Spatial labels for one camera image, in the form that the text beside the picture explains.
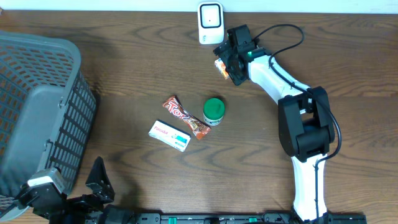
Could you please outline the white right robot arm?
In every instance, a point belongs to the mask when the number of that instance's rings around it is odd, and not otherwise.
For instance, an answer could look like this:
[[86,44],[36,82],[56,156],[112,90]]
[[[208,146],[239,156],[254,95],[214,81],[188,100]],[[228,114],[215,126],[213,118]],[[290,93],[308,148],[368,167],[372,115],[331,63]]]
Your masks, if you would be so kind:
[[294,221],[328,223],[323,175],[333,157],[330,144],[341,141],[341,130],[326,90],[311,88],[286,72],[275,59],[277,53],[260,47],[248,26],[229,29],[227,37],[213,51],[224,72],[236,86],[246,80],[259,85],[277,104],[279,141],[294,170]]

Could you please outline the green lid jar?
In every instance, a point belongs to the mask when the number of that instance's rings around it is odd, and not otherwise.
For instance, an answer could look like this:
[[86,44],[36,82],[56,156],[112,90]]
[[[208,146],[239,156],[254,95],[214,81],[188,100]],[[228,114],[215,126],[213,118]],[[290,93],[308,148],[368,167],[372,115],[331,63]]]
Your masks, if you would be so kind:
[[203,116],[205,123],[210,126],[217,126],[223,120],[225,105],[219,98],[210,98],[206,100],[203,107]]

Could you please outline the red Top chocolate bar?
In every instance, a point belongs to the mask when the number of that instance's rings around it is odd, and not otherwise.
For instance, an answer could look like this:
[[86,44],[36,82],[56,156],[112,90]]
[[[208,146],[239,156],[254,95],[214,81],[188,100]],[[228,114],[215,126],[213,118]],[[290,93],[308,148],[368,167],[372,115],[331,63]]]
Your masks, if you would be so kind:
[[201,140],[211,131],[211,128],[208,125],[186,111],[175,95],[168,98],[162,104],[162,106],[166,108],[174,117],[187,124],[198,140]]

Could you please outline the orange juice carton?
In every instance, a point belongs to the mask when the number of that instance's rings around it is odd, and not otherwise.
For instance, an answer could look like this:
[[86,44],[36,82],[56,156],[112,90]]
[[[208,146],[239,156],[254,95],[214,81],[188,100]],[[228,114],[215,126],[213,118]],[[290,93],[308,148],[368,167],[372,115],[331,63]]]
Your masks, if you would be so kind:
[[229,73],[226,71],[226,65],[222,61],[222,59],[218,58],[214,62],[215,67],[218,69],[221,76],[227,80],[229,78]]

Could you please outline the white Panadol medicine box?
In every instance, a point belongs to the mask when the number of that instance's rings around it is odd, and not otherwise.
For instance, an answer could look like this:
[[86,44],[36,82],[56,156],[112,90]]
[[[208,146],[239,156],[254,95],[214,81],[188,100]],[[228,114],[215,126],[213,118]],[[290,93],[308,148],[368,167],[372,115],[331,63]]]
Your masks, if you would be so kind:
[[185,152],[191,137],[189,134],[161,121],[156,120],[148,135],[158,139],[180,152]]

